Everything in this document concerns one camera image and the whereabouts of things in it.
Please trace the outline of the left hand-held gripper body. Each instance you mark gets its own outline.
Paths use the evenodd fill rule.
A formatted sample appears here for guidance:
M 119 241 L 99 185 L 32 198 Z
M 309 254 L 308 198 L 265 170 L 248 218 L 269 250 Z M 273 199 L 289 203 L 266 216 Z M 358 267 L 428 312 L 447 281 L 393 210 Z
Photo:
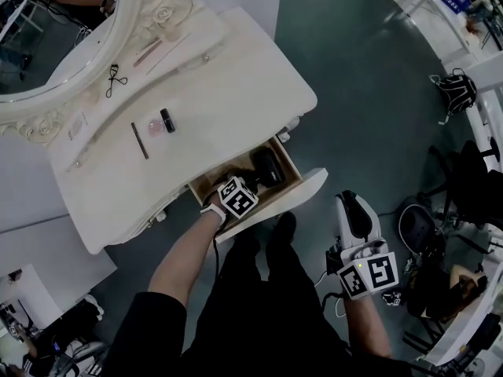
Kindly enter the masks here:
M 217 189 L 222 205 L 238 219 L 251 212 L 259 198 L 244 183 L 242 178 L 233 176 Z

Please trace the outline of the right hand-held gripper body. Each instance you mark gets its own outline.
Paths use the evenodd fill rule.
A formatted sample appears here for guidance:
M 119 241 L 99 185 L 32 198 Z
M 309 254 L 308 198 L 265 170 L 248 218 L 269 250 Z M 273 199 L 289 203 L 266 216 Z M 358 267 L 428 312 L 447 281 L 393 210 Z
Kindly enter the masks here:
M 325 252 L 327 274 L 336 274 L 351 300 L 373 295 L 398 284 L 395 253 L 385 239 Z

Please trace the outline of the person's left hand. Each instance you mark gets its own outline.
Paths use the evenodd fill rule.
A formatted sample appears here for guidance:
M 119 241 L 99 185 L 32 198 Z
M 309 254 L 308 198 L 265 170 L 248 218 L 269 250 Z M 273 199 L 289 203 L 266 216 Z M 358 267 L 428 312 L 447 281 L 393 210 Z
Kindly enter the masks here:
M 210 191 L 207 193 L 206 197 L 204 198 L 203 201 L 203 207 L 207 207 L 210 204 L 214 204 L 221 210 L 223 210 L 225 213 L 227 212 L 227 209 L 223 206 L 219 194 L 218 194 L 218 188 L 214 186 L 213 188 L 210 189 Z

